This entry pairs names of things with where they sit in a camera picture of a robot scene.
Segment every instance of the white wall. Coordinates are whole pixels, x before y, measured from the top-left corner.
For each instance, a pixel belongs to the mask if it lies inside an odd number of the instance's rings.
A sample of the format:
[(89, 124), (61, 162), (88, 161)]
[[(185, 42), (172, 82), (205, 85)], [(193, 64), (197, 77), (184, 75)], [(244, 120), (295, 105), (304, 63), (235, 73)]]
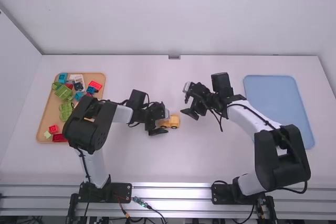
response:
[(41, 54), (0, 10), (0, 163), (35, 76)]
[(313, 54), (336, 92), (336, 0), (0, 2), (46, 54)]

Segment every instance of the translucent green block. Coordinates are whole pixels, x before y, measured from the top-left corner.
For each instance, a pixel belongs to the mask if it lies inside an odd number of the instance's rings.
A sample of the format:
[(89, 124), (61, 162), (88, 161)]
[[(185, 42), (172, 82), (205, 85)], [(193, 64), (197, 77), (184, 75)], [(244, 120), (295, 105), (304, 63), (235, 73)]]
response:
[(58, 90), (58, 88), (60, 88), (60, 86), (62, 86), (61, 83), (59, 83), (59, 82), (54, 82), (54, 83), (51, 85), (51, 88), (52, 88), (53, 90)]
[(62, 122), (65, 122), (66, 120), (68, 120), (71, 113), (72, 113), (72, 110), (63, 111), (61, 112), (61, 115), (59, 116), (59, 118), (61, 119)]
[(58, 96), (59, 99), (65, 100), (72, 95), (72, 90), (67, 86), (62, 85), (59, 89), (56, 90), (55, 95)]
[(65, 104), (61, 104), (59, 107), (59, 111), (65, 112), (65, 111), (72, 111), (72, 102), (66, 102)]
[(45, 136), (46, 139), (48, 139), (48, 140), (52, 139), (52, 137), (53, 137), (53, 135), (51, 135), (51, 134), (49, 133), (49, 131), (46, 131), (46, 132), (44, 133), (44, 136)]

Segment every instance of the toy block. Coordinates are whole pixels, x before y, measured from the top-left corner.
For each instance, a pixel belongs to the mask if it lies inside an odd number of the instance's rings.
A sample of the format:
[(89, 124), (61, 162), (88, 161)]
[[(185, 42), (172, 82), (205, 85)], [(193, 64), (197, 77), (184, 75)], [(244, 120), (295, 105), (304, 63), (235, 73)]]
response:
[(75, 94), (75, 99), (76, 99), (77, 101), (79, 101), (79, 100), (82, 98), (83, 95), (84, 95), (83, 93), (81, 93), (81, 92), (77, 92), (77, 93)]
[(59, 82), (54, 82), (54, 83), (51, 85), (51, 89), (53, 89), (53, 90), (57, 90), (57, 89), (59, 89), (61, 86), (62, 86), (61, 83), (59, 83)]
[(76, 91), (83, 91), (84, 87), (83, 87), (83, 84), (81, 82), (76, 82), (75, 83), (75, 90)]
[(66, 102), (64, 104), (61, 104), (60, 106), (58, 106), (59, 111), (63, 112), (63, 111), (72, 111), (72, 102)]
[(94, 94), (95, 88), (92, 87), (92, 86), (88, 86), (88, 89), (86, 90), (86, 92), (89, 93), (89, 94)]
[(90, 81), (89, 86), (94, 87), (94, 88), (97, 89), (98, 91), (99, 91), (99, 90), (101, 89), (101, 87), (102, 87), (101, 84), (99, 84), (99, 83), (97, 83), (97, 82), (95, 82), (95, 81)]
[(44, 133), (44, 136), (46, 137), (47, 140), (51, 140), (52, 139), (52, 135), (49, 133), (49, 131), (46, 131)]
[(58, 82), (65, 84), (68, 78), (68, 74), (67, 73), (60, 73), (59, 77), (58, 77)]
[(59, 128), (58, 128), (58, 126), (57, 125), (52, 125), (52, 126), (49, 126), (49, 133), (50, 134), (55, 134), (55, 133), (57, 133), (59, 131)]
[(84, 77), (82, 74), (71, 74), (69, 77), (69, 80), (73, 80), (75, 83), (80, 82), (83, 86), (82, 90), (80, 92), (85, 91), (85, 84), (84, 84)]
[(54, 143), (62, 143), (62, 142), (67, 142), (62, 134), (55, 134), (52, 136), (53, 142)]
[(62, 122), (66, 122), (68, 118), (71, 116), (72, 110), (65, 110), (61, 112), (61, 115), (59, 116), (60, 120)]
[(72, 95), (72, 90), (67, 86), (62, 85), (58, 90), (56, 90), (55, 95), (58, 96), (59, 99), (65, 100)]
[(65, 83), (65, 86), (67, 86), (69, 89), (74, 88), (74, 85), (72, 83)]

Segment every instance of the yellow toy car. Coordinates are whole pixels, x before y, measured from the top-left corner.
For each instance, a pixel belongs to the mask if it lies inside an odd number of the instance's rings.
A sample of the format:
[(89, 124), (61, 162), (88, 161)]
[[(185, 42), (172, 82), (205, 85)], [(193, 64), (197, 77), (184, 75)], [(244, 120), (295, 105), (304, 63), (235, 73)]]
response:
[(170, 116), (169, 119), (158, 120), (157, 126), (163, 129), (168, 127), (172, 129), (177, 129), (178, 127), (180, 127), (180, 116), (173, 114)]

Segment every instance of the black cable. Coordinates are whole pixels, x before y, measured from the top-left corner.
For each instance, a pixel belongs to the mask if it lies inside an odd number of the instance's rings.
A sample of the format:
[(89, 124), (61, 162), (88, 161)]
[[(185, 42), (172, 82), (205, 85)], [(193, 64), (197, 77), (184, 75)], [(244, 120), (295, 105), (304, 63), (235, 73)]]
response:
[(154, 221), (152, 221), (150, 218), (146, 218), (146, 220), (148, 220), (149, 222), (151, 222), (152, 224), (156, 224)]
[(254, 205), (252, 206), (252, 210), (251, 210), (251, 212), (250, 212), (250, 215), (247, 217), (247, 219), (246, 220), (244, 220), (243, 222), (238, 222), (238, 221), (236, 221), (236, 220), (234, 220), (234, 219), (232, 219), (233, 221), (234, 221), (234, 223), (237, 223), (237, 224), (243, 224), (243, 223), (245, 223), (246, 221), (248, 221), (250, 218), (251, 218), (251, 216), (252, 216), (252, 214), (253, 214), (253, 211), (254, 211)]
[(127, 219), (126, 217), (121, 217), (121, 218), (110, 218), (109, 220), (124, 220)]
[(136, 124), (133, 124), (133, 125), (128, 124), (128, 127), (129, 127), (129, 128), (133, 128), (133, 127), (138, 126), (139, 124), (140, 124), (140, 123), (136, 123)]
[(81, 149), (79, 148), (76, 148), (76, 150), (78, 150), (78, 152), (80, 153), (80, 157), (82, 158), (82, 161), (83, 161), (83, 167), (84, 167), (84, 170), (85, 170), (85, 173), (86, 173), (86, 177), (89, 181), (89, 197), (88, 197), (88, 203), (86, 204), (86, 208), (85, 208), (85, 212), (84, 212), (84, 216), (83, 216), (83, 221), (86, 217), (86, 214), (88, 212), (88, 208), (89, 208), (89, 204), (90, 204), (90, 198), (91, 198), (91, 179), (90, 179), (90, 175), (88, 173), (88, 169), (87, 169), (87, 166), (86, 166), (86, 162), (85, 162), (85, 158), (84, 158), (84, 154), (82, 152)]
[(159, 214), (159, 215), (161, 216), (161, 219), (164, 220), (164, 223), (163, 223), (163, 221), (161, 220), (161, 221), (162, 221), (162, 224), (166, 224), (166, 223), (167, 223), (166, 219), (163, 217), (163, 215), (162, 215), (159, 211), (155, 210), (155, 209), (152, 208), (150, 205), (147, 205), (146, 208), (149, 209), (149, 210), (152, 210), (152, 211), (156, 212), (157, 214)]
[(213, 112), (212, 109), (209, 109), (209, 111), (211, 112), (212, 115), (214, 115), (214, 117), (216, 118), (216, 120), (217, 120), (217, 122), (219, 124), (220, 131), (223, 132), (221, 121), (219, 121), (218, 117), (216, 116), (216, 114)]
[(166, 224), (167, 222), (166, 222), (166, 219), (163, 217), (163, 215), (159, 212), (159, 211), (157, 211), (157, 210), (155, 210), (155, 209), (152, 209), (154, 212), (156, 212), (157, 214), (159, 214), (162, 218), (161, 218), (161, 221), (162, 221), (162, 224)]
[(143, 220), (143, 218), (139, 218), (138, 220), (133, 220), (131, 217), (130, 218), (130, 221), (133, 222), (133, 223), (137, 223), (137, 222), (140, 222)]
[(226, 183), (224, 180), (216, 180), (212, 184), (214, 185), (215, 183), (222, 183), (222, 184), (228, 185), (228, 183)]
[(119, 102), (119, 103), (117, 102), (116, 104), (117, 104), (117, 105), (124, 105), (124, 104), (127, 103), (127, 102), (128, 102), (128, 99), (126, 99), (126, 100), (124, 100), (124, 101), (122, 101), (122, 102)]
[(308, 182), (305, 181), (304, 182), (304, 188), (302, 191), (296, 191), (296, 190), (293, 190), (293, 189), (290, 189), (290, 188), (286, 188), (286, 187), (280, 187), (278, 188), (279, 190), (286, 190), (286, 191), (291, 191), (292, 193), (296, 193), (296, 194), (304, 194), (306, 191), (307, 191), (307, 188), (308, 188)]

